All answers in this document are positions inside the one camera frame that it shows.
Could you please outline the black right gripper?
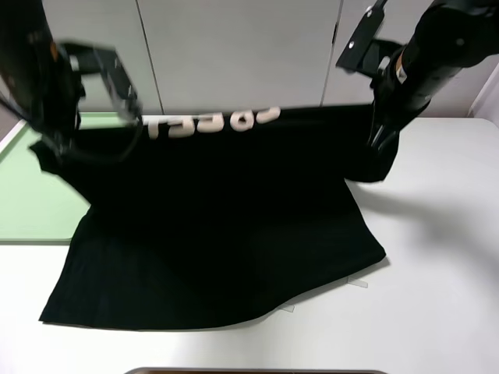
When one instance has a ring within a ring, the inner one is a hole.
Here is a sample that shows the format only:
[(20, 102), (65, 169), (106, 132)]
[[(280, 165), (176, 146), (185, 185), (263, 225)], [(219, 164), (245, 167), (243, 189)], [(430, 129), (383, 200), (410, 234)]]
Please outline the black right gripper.
[(373, 90), (373, 120), (367, 146), (383, 150), (415, 117), (419, 109), (405, 102), (401, 85), (386, 76), (377, 76), (370, 84)]

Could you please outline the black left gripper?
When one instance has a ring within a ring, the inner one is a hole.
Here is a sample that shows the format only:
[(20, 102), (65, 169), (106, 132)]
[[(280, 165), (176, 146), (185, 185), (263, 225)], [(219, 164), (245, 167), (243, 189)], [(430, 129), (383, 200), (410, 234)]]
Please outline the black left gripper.
[(80, 129), (81, 115), (77, 104), (68, 107), (58, 105), (45, 108), (32, 104), (30, 126), (40, 139), (30, 146), (40, 164), (68, 164), (82, 162), (84, 157), (76, 145), (76, 133)]

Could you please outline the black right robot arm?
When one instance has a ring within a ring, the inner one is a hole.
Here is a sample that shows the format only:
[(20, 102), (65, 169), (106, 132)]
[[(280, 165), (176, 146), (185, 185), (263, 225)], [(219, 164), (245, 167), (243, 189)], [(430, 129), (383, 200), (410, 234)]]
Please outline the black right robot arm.
[(385, 148), (462, 69), (498, 53), (496, 1), (434, 1), (372, 84), (369, 145)]

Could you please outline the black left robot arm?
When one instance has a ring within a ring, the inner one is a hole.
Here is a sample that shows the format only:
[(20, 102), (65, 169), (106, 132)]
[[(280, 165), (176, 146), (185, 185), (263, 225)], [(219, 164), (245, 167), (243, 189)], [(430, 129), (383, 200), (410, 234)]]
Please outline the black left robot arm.
[(9, 92), (1, 106), (39, 132), (58, 159), (69, 157), (85, 90), (41, 1), (1, 2), (1, 80)]

